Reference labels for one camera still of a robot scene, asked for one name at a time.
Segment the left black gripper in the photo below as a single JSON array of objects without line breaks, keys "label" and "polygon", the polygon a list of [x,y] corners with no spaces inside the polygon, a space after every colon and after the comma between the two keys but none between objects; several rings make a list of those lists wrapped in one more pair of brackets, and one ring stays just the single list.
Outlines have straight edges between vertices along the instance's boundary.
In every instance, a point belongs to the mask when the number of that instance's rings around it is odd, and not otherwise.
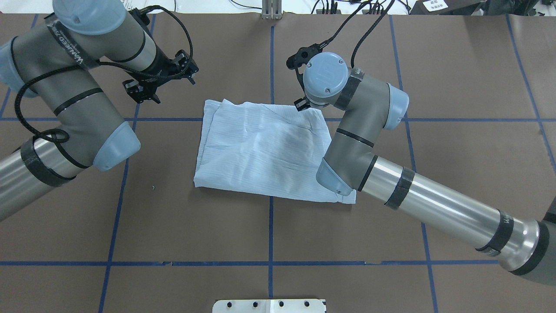
[{"label": "left black gripper", "polygon": [[157,104],[161,103],[156,91],[158,87],[167,83],[169,79],[160,77],[173,77],[174,79],[187,79],[192,85],[196,84],[195,75],[200,71],[195,60],[185,51],[179,50],[174,59],[169,59],[161,48],[156,47],[156,55],[153,63],[143,70],[143,73],[154,75],[145,77],[139,75],[137,80],[125,80],[122,85],[129,97],[135,103],[143,103],[151,100]]}]

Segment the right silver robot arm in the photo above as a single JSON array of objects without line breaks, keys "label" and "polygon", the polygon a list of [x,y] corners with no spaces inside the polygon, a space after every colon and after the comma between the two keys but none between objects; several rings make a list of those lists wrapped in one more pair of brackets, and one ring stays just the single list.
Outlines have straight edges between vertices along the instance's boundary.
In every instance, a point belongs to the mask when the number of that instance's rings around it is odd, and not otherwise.
[{"label": "right silver robot arm", "polygon": [[316,173],[321,186],[342,196],[367,193],[496,258],[513,275],[555,285],[554,203],[542,220],[520,220],[378,156],[374,145],[382,130],[399,125],[407,93],[333,52],[300,48],[286,66],[304,91],[298,111],[332,105],[344,112]]}]

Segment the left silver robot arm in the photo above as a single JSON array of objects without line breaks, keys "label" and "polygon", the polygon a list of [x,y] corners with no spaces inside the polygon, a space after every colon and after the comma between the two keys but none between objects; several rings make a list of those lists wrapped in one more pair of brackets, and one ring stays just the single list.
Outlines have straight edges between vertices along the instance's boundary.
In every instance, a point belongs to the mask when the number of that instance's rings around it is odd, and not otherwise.
[{"label": "left silver robot arm", "polygon": [[189,52],[169,58],[148,30],[159,5],[127,10],[119,0],[54,0],[53,13],[1,47],[1,82],[16,93],[14,111],[32,137],[1,162],[5,220],[90,166],[112,169],[139,151],[131,125],[91,76],[113,66],[131,76],[123,87],[135,101],[160,103],[159,87],[193,77]]}]

